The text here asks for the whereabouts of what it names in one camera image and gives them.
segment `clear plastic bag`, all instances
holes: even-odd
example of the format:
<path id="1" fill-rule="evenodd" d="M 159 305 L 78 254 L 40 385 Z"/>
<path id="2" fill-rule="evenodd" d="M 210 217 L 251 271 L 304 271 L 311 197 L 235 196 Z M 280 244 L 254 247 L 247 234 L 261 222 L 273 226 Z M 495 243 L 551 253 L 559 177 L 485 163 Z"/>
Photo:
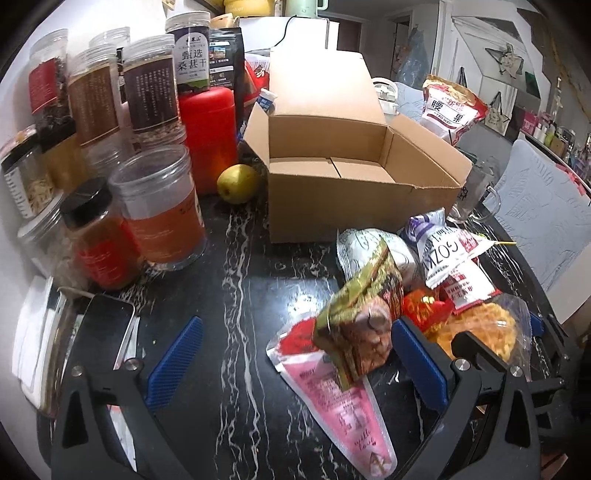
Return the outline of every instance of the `clear plastic bag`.
<path id="1" fill-rule="evenodd" d="M 451 315 L 446 322 L 426 331 L 425 336 L 438 343 L 453 359 L 453 338 L 460 332 L 472 332 L 507 364 L 521 367 L 530 381 L 530 322 L 530 312 L 525 302 L 503 293 L 459 315 Z"/>

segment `brown label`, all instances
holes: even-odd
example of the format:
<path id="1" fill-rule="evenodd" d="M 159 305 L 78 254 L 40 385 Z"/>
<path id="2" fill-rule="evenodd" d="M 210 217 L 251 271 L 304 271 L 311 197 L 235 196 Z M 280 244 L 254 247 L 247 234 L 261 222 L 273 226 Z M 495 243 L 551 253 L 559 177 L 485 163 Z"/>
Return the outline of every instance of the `brown label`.
<path id="1" fill-rule="evenodd" d="M 134 132 L 149 131 L 178 118 L 172 57 L 125 69 L 124 78 Z"/>
<path id="2" fill-rule="evenodd" d="M 119 130 L 108 65 L 74 80 L 68 94 L 81 147 Z"/>
<path id="3" fill-rule="evenodd" d="M 205 235 L 194 190 L 170 210 L 127 222 L 142 255 L 156 263 L 184 260 Z"/>

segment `plastic jar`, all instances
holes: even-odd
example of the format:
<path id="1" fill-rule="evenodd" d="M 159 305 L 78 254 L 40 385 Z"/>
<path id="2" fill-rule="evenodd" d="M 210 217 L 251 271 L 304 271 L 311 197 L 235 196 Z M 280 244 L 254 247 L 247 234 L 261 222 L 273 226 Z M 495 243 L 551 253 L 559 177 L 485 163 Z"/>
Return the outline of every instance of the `plastic jar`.
<path id="1" fill-rule="evenodd" d="M 37 217 L 19 229 L 17 239 L 45 278 L 54 277 L 60 287 L 85 290 L 89 282 L 77 263 L 72 240 L 61 218 L 59 206 L 63 197 L 58 192 Z"/>
<path id="2" fill-rule="evenodd" d="M 22 141 L 11 142 L 14 146 L 2 158 L 2 174 L 22 217 L 33 218 L 51 202 L 53 183 L 41 161 L 35 130 L 27 132 Z"/>
<path id="3" fill-rule="evenodd" d="M 89 48 L 70 61 L 70 106 L 78 142 L 89 161 L 105 151 L 131 150 L 119 128 L 123 119 L 118 78 L 114 45 Z"/>
<path id="4" fill-rule="evenodd" d="M 131 32 L 129 27 L 115 28 L 114 30 L 107 30 L 95 36 L 90 42 L 89 47 L 98 47 L 99 45 L 114 45 L 117 49 L 117 73 L 119 83 L 119 95 L 121 103 L 125 103 L 127 98 L 125 96 L 125 78 L 123 77 L 123 49 L 131 42 Z"/>
<path id="5" fill-rule="evenodd" d="M 139 276 L 142 260 L 105 178 L 80 185 L 60 212 L 78 259 L 101 288 L 119 290 Z"/>
<path id="6" fill-rule="evenodd" d="M 40 38 L 29 53 L 29 99 L 38 134 L 42 137 L 70 118 L 66 80 L 68 30 Z"/>
<path id="7" fill-rule="evenodd" d="M 71 118 L 55 127 L 40 141 L 41 159 L 51 181 L 66 194 L 90 178 L 76 134 L 76 122 Z"/>
<path id="8" fill-rule="evenodd" d="M 174 36 L 167 34 L 139 40 L 123 51 L 129 115 L 142 148 L 182 129 L 173 47 Z"/>
<path id="9" fill-rule="evenodd" d="M 140 252 L 158 270 L 184 268 L 205 249 L 190 169 L 187 148 L 168 145 L 137 154 L 109 178 Z"/>
<path id="10" fill-rule="evenodd" d="M 209 12 L 167 18 L 166 33 L 174 35 L 174 64 L 178 94 L 209 90 Z"/>

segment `blue gripper pad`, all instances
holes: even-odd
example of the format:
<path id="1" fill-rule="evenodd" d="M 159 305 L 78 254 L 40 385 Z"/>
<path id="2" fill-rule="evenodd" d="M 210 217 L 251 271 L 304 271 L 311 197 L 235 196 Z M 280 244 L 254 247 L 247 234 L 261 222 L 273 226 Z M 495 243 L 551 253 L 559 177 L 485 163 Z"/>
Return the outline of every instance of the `blue gripper pad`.
<path id="1" fill-rule="evenodd" d="M 541 337 L 544 334 L 544 323 L 537 315 L 530 312 L 531 334 L 534 337 Z"/>
<path id="2" fill-rule="evenodd" d="M 439 414 L 443 413 L 449 403 L 447 381 L 401 319 L 396 320 L 392 325 L 392 345 L 427 408 Z"/>
<path id="3" fill-rule="evenodd" d="M 202 342 L 203 322 L 193 317 L 150 374 L 145 403 L 152 413 L 168 405 Z"/>

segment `red canister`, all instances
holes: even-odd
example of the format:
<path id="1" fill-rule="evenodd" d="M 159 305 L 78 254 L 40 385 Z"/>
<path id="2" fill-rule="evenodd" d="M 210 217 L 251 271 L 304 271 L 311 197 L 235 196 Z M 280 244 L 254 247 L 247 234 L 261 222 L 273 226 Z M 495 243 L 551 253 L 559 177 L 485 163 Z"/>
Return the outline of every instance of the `red canister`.
<path id="1" fill-rule="evenodd" d="M 234 94 L 225 87 L 178 98 L 187 129 L 193 180 L 199 195 L 217 192 L 217 178 L 238 160 Z"/>

